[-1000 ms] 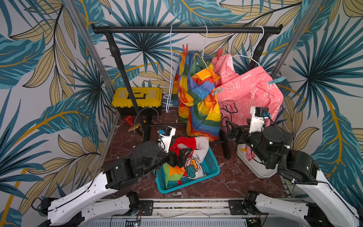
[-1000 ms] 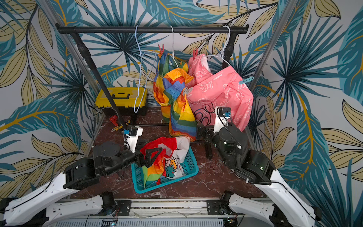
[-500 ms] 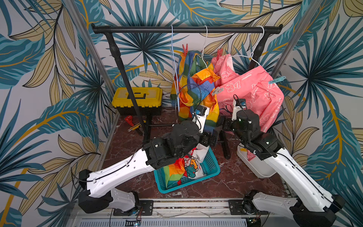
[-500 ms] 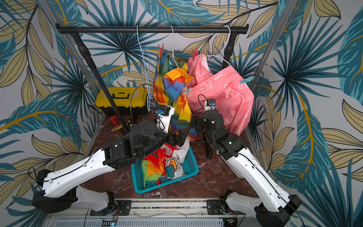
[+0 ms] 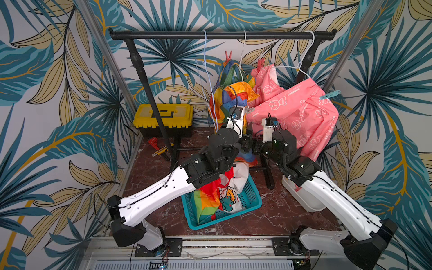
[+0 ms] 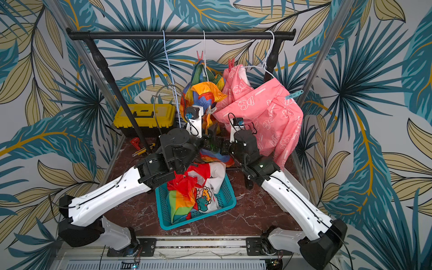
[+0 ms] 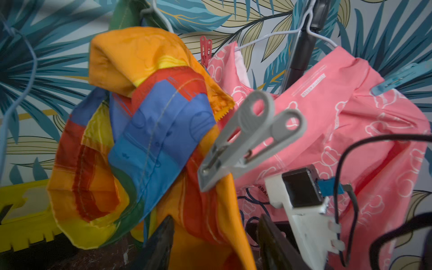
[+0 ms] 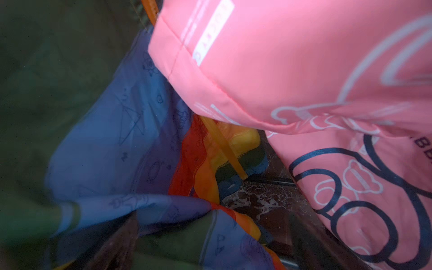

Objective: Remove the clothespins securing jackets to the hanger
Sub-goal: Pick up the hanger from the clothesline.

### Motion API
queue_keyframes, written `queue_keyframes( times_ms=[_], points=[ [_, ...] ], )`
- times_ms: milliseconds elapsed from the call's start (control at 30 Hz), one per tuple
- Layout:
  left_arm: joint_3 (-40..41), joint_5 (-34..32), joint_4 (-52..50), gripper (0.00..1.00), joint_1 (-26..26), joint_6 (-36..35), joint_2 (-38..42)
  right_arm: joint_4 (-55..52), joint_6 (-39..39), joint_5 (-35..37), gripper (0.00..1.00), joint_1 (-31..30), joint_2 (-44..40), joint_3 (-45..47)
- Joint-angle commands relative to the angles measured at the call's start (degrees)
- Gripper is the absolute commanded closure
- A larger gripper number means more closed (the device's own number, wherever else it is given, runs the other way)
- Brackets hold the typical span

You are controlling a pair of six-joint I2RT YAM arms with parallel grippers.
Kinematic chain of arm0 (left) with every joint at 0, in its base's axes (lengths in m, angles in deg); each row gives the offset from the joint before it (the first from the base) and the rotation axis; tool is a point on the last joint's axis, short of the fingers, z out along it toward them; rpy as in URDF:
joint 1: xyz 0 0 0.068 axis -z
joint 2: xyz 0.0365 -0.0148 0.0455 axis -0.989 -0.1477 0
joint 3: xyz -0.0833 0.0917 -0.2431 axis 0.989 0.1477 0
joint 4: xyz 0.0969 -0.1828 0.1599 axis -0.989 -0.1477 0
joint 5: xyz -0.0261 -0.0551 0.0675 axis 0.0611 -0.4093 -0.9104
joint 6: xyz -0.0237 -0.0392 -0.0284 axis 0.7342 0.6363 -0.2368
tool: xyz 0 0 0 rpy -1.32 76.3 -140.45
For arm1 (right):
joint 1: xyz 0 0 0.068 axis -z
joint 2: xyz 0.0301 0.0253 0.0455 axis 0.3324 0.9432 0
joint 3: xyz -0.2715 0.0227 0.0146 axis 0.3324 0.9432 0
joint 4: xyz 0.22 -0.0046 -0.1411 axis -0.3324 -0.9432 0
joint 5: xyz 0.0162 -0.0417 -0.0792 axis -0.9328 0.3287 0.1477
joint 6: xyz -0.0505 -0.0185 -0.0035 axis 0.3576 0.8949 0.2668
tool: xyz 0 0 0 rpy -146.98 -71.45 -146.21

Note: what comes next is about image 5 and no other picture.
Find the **grey clothespin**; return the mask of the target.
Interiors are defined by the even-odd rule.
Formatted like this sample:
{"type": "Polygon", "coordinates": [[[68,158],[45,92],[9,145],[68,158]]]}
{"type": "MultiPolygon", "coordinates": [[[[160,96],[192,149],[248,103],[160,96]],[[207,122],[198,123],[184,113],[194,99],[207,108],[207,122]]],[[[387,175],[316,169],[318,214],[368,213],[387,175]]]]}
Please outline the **grey clothespin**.
{"type": "Polygon", "coordinates": [[[250,114],[250,113],[252,113],[253,111],[255,110],[255,107],[247,107],[247,108],[245,108],[245,114],[250,114]]]}

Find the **red rainbow kids jacket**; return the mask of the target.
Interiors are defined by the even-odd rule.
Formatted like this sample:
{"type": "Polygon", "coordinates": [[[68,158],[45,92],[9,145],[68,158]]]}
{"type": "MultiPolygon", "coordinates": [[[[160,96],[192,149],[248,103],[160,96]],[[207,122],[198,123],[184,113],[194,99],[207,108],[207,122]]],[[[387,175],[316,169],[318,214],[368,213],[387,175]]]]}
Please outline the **red rainbow kids jacket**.
{"type": "Polygon", "coordinates": [[[239,162],[217,180],[194,191],[190,201],[197,223],[201,225],[215,220],[219,210],[228,214],[244,210],[240,194],[248,178],[249,166],[239,162]]]}

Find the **rainbow striped jacket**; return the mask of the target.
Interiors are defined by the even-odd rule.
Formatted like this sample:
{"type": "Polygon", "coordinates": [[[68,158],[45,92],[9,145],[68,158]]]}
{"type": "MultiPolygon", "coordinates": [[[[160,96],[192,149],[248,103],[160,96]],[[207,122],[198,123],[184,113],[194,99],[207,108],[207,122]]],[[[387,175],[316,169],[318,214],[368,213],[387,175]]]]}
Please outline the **rainbow striped jacket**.
{"type": "Polygon", "coordinates": [[[253,88],[255,78],[246,74],[240,63],[235,60],[227,60],[223,63],[216,87],[212,90],[212,97],[209,98],[209,109],[211,119],[216,128],[225,126],[230,116],[230,108],[235,106],[248,106],[248,103],[259,97],[253,88]]]}

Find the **pink hooded jacket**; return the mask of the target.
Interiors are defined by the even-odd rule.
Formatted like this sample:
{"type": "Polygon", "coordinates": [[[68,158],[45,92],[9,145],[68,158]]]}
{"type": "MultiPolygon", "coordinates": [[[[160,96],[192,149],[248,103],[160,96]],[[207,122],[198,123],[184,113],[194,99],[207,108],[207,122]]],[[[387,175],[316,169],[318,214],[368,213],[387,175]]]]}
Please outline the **pink hooded jacket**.
{"type": "Polygon", "coordinates": [[[264,66],[260,72],[253,69],[253,90],[259,97],[248,103],[255,110],[246,115],[246,121],[255,131],[262,128],[262,120],[271,114],[297,139],[301,155],[317,161],[318,156],[331,140],[339,113],[333,103],[320,100],[325,92],[311,78],[284,89],[277,81],[274,65],[264,66]]]}

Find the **light blue wire hanger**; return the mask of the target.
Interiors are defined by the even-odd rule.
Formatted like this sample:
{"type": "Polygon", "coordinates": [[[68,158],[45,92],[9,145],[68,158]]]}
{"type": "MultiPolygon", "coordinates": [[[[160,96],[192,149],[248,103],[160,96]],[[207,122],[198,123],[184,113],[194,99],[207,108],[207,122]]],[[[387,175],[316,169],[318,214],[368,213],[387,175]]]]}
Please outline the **light blue wire hanger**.
{"type": "Polygon", "coordinates": [[[203,33],[204,33],[204,48],[203,48],[203,61],[202,62],[204,63],[204,71],[205,71],[205,74],[207,76],[207,83],[210,87],[210,94],[209,94],[209,97],[207,98],[207,113],[208,112],[210,113],[210,119],[213,122],[213,128],[215,131],[217,131],[218,130],[217,124],[216,124],[215,119],[212,116],[211,109],[210,109],[210,100],[214,101],[214,95],[213,95],[213,87],[212,87],[211,80],[210,80],[210,74],[208,72],[208,66],[207,66],[207,40],[208,40],[207,39],[207,32],[204,30],[203,33]]]}

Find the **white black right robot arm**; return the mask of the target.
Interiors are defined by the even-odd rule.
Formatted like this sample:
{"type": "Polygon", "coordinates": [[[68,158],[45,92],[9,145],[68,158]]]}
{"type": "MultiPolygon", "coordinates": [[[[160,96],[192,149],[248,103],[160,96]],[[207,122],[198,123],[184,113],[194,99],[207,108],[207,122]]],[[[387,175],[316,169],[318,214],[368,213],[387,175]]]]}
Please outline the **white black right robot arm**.
{"type": "Polygon", "coordinates": [[[281,171],[284,187],[310,210],[327,208],[345,227],[344,231],[316,230],[300,226],[289,237],[287,252],[304,255],[320,250],[346,256],[362,270],[372,270],[386,250],[398,226],[380,219],[340,189],[312,159],[301,156],[296,138],[287,130],[277,130],[268,140],[252,139],[252,153],[264,156],[281,171]]]}

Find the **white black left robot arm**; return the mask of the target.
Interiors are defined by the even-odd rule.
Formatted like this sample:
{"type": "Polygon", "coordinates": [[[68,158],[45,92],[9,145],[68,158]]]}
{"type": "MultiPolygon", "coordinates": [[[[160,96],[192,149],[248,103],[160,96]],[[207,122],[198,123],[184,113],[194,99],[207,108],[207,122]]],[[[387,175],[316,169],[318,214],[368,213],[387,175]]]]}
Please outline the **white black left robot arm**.
{"type": "Polygon", "coordinates": [[[172,200],[204,187],[235,166],[240,152],[240,135],[222,128],[208,138],[208,145],[174,168],[170,174],[134,195],[108,199],[112,218],[111,232],[118,247],[135,243],[155,250],[164,244],[161,229],[146,222],[146,217],[172,200]]]}

